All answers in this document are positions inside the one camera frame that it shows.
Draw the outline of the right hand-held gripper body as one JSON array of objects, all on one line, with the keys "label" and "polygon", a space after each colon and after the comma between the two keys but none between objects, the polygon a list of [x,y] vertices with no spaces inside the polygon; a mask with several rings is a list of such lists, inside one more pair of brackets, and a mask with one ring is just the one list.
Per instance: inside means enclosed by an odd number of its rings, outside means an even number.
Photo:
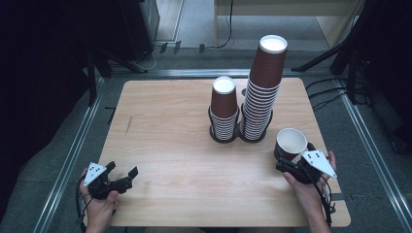
[{"label": "right hand-held gripper body", "polygon": [[300,183],[315,183],[322,175],[336,179],[337,174],[321,150],[301,152],[292,161],[292,175]]}]

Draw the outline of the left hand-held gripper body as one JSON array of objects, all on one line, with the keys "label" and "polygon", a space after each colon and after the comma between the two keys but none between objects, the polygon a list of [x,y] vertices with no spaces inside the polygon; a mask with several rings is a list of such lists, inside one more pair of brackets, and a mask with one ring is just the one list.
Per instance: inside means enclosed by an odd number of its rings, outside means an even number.
[{"label": "left hand-held gripper body", "polygon": [[89,194],[92,198],[104,200],[111,191],[117,191],[119,194],[125,193],[131,188],[131,179],[128,175],[124,178],[110,181],[105,174],[106,166],[90,162],[84,178],[84,186],[88,187]]}]

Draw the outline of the aluminium frame rail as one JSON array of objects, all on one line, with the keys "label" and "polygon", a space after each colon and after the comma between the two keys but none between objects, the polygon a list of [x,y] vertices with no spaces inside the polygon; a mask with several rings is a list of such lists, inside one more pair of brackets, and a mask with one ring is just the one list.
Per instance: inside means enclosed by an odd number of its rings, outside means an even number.
[{"label": "aluminium frame rail", "polygon": [[[125,77],[126,79],[209,79],[220,76],[229,76],[236,79],[247,78],[249,69],[172,69],[172,70],[150,70],[143,73],[134,73],[127,69],[118,69],[114,72],[114,77]],[[293,71],[285,69],[284,77],[305,77],[305,76],[330,76],[328,70]]]},{"label": "aluminium frame rail", "polygon": [[56,209],[69,183],[69,179],[74,170],[79,154],[82,150],[88,130],[92,124],[92,121],[94,120],[94,116],[100,105],[102,91],[105,85],[106,81],[103,78],[99,78],[96,87],[97,97],[95,101],[91,104],[91,106],[86,109],[85,116],[82,119],[82,123],[76,133],[74,141],[71,144],[71,147],[66,155],[66,158],[62,166],[60,167],[58,176],[47,197],[46,203],[37,220],[33,233],[47,233],[47,231],[49,230]]},{"label": "aluminium frame rail", "polygon": [[360,136],[369,160],[395,210],[395,214],[404,232],[412,233],[412,208],[407,203],[405,196],[401,193],[382,153],[378,149],[377,141],[372,137],[364,118],[361,116],[359,107],[351,102],[343,90],[341,90],[340,93],[342,94],[342,101],[345,108]]}]

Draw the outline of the black metal stand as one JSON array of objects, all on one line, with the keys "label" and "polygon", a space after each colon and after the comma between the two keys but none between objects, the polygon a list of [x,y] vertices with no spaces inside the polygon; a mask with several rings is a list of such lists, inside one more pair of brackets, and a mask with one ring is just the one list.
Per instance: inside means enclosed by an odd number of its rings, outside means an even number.
[{"label": "black metal stand", "polygon": [[110,78],[113,74],[113,70],[109,65],[109,60],[113,60],[118,63],[120,66],[128,69],[133,73],[147,73],[148,69],[139,68],[136,64],[132,64],[125,59],[120,58],[114,53],[103,50],[100,48],[91,49],[86,55],[86,74],[88,79],[88,93],[89,100],[88,104],[91,106],[97,99],[97,84],[95,70],[98,70],[99,73],[106,78]]}]

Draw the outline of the black tripod stand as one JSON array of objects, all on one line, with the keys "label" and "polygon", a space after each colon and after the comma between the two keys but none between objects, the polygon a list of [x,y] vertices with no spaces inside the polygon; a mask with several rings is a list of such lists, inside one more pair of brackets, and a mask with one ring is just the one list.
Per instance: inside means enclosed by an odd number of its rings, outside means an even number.
[{"label": "black tripod stand", "polygon": [[358,20],[341,43],[312,60],[292,68],[292,71],[305,72],[334,55],[335,58],[329,67],[329,72],[332,75],[341,75],[344,69],[349,67],[346,90],[348,98],[355,105],[356,72],[360,58],[361,43],[365,41],[366,32],[369,30],[379,2],[380,0],[366,0]]}]

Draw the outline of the short stack of brown cups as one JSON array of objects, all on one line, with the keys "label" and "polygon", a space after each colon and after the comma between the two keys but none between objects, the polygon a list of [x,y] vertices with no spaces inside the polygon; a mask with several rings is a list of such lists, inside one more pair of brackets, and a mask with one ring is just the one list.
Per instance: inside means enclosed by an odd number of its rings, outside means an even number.
[{"label": "short stack of brown cups", "polygon": [[231,117],[239,109],[236,83],[230,77],[218,77],[213,81],[210,107],[217,117]]}]

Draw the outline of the black stand base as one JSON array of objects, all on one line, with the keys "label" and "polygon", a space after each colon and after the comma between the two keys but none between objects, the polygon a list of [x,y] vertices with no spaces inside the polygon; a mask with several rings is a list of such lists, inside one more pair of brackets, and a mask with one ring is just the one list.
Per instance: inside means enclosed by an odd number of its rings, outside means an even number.
[{"label": "black stand base", "polygon": [[395,151],[401,154],[411,154],[412,123],[391,120],[389,131],[395,144]]}]

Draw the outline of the black curtain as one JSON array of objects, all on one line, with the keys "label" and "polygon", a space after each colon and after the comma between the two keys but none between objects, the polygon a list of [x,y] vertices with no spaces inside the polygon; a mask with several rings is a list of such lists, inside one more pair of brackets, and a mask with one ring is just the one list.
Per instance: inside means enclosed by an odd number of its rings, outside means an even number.
[{"label": "black curtain", "polygon": [[90,0],[0,0],[0,221],[20,168],[47,146],[92,81]]},{"label": "black curtain", "polygon": [[412,0],[366,0],[360,23],[371,104],[392,135],[412,144]]}]

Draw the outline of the person's right hand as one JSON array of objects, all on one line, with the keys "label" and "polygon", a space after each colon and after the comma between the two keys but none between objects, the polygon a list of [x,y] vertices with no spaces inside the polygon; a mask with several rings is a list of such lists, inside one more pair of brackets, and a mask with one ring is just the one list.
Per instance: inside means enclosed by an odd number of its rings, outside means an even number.
[{"label": "person's right hand", "polygon": [[316,182],[318,187],[313,184],[304,184],[298,182],[293,175],[288,172],[283,174],[288,184],[292,187],[299,205],[306,215],[324,214],[321,196],[318,190],[322,189],[329,180],[328,174],[322,174],[322,178]]}]

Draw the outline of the dark computer case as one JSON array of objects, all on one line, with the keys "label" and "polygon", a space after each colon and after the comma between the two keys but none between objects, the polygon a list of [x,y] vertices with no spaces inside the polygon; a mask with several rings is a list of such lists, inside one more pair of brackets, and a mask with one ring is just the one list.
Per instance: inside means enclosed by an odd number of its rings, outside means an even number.
[{"label": "dark computer case", "polygon": [[156,0],[119,0],[134,59],[141,59],[155,49],[160,15]]}]

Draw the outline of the black cup holder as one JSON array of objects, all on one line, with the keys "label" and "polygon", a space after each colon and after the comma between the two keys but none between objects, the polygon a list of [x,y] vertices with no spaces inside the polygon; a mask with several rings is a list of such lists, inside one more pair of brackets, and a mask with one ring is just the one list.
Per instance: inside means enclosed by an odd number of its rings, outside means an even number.
[{"label": "black cup holder", "polygon": [[237,138],[239,109],[236,109],[233,116],[222,118],[216,116],[209,108],[208,116],[210,119],[209,134],[215,142],[226,144]]},{"label": "black cup holder", "polygon": [[258,143],[266,135],[266,130],[273,118],[273,112],[263,118],[258,118],[247,112],[245,105],[241,106],[242,118],[239,122],[239,136],[245,142]]}]

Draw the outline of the brown paper cup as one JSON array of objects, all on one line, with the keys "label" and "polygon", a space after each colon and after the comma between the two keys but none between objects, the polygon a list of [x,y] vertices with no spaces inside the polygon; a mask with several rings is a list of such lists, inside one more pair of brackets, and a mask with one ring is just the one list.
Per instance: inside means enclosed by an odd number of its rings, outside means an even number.
[{"label": "brown paper cup", "polygon": [[307,144],[305,135],[299,130],[295,128],[281,129],[276,137],[274,156],[277,160],[280,158],[293,160],[307,149]]}]

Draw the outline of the tall stack of brown cups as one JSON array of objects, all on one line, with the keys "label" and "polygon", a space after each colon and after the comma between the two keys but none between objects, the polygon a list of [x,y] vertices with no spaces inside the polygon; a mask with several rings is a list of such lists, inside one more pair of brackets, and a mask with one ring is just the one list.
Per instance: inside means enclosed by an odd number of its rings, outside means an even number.
[{"label": "tall stack of brown cups", "polygon": [[287,40],[278,35],[266,35],[259,40],[243,103],[247,112],[255,117],[263,118],[273,112],[287,47]]}]

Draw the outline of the person's left hand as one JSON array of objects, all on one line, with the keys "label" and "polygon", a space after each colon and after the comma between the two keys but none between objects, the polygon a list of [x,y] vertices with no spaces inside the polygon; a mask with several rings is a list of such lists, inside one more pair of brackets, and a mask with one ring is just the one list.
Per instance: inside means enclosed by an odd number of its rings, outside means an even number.
[{"label": "person's left hand", "polygon": [[79,184],[80,192],[87,204],[87,225],[107,225],[110,226],[111,218],[119,206],[117,191],[111,191],[108,197],[104,200],[94,199],[88,191],[88,187],[84,186],[84,182]]}]

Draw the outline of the light wooden desk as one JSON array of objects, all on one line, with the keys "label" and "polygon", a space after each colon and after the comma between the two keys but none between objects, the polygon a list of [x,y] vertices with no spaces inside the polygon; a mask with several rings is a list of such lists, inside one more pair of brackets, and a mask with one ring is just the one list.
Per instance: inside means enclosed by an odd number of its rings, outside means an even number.
[{"label": "light wooden desk", "polygon": [[215,40],[218,16],[315,17],[332,48],[349,33],[351,20],[361,14],[365,0],[214,0]]}]

